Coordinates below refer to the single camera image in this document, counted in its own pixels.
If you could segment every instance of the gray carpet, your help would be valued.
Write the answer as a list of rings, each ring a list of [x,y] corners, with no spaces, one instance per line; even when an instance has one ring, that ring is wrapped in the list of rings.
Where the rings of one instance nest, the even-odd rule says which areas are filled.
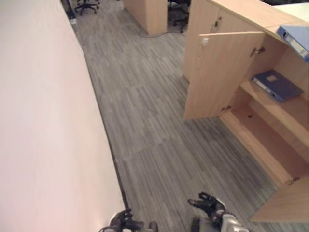
[[[135,219],[161,232],[188,232],[187,204],[205,191],[256,232],[305,232],[308,225],[251,223],[275,192],[273,181],[217,118],[183,120],[185,37],[144,38],[122,2],[101,0],[77,19],[98,104]]]

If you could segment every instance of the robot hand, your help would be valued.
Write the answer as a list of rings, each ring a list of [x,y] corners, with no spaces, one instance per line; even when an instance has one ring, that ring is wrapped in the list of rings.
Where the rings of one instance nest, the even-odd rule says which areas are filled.
[[[189,204],[203,210],[215,226],[221,227],[222,216],[226,212],[225,205],[219,199],[207,193],[201,192],[198,196],[201,200],[189,199]]]
[[[189,199],[189,204],[203,210],[218,230],[221,232],[250,232],[240,224],[234,215],[227,213],[225,205],[219,199],[204,192],[198,196],[200,200]]]
[[[123,229],[130,229],[132,231],[141,231],[144,227],[144,223],[140,221],[133,221],[133,215],[131,214],[131,209],[126,209],[118,214],[116,214],[110,225],[102,228],[99,232],[122,232]]]

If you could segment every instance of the white wall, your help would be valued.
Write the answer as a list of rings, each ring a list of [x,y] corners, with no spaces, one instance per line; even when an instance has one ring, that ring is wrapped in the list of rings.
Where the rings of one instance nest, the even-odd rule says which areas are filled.
[[[0,231],[92,232],[123,208],[60,1],[0,1]]]

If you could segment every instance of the office chair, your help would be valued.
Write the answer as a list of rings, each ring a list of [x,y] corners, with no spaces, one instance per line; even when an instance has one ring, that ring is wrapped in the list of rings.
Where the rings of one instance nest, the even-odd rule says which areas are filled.
[[[191,0],[168,0],[168,2],[170,3],[170,6],[172,2],[176,4],[187,4],[188,7],[191,5]],[[185,12],[187,16],[185,18],[175,20],[173,22],[173,25],[177,26],[177,23],[182,23],[180,26],[180,33],[183,33],[184,27],[189,23],[189,12],[186,12],[183,9],[181,10]]]
[[[94,7],[99,9],[99,6],[98,6],[100,4],[99,0],[95,0],[98,3],[87,3],[87,1],[89,1],[89,0],[83,0],[83,3],[81,5],[79,5],[80,1],[81,0],[77,0],[77,5],[78,6],[74,8],[76,12],[78,12],[78,10],[80,9],[80,12],[79,12],[80,16],[83,15],[83,12],[84,12],[85,9],[92,9],[95,12],[95,14],[97,13],[97,11],[96,11],[96,9]]]
[[[294,3],[304,3],[309,2],[309,0],[263,0],[263,2],[271,5],[284,5],[284,4],[294,4]]]

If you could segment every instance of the cable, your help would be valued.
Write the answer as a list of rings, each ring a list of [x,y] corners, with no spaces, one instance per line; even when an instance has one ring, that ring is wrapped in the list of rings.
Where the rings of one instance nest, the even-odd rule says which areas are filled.
[[[168,32],[164,32],[162,34],[158,34],[158,35],[155,35],[155,36],[151,36],[151,35],[142,35],[142,33],[140,33],[140,36],[141,37],[144,37],[144,38],[157,38],[157,37],[160,37],[162,35],[165,35],[165,34],[179,34],[179,35],[182,35],[184,37],[186,37],[186,35],[182,34],[182,33],[179,33],[179,32],[174,32],[174,31],[168,31]]]

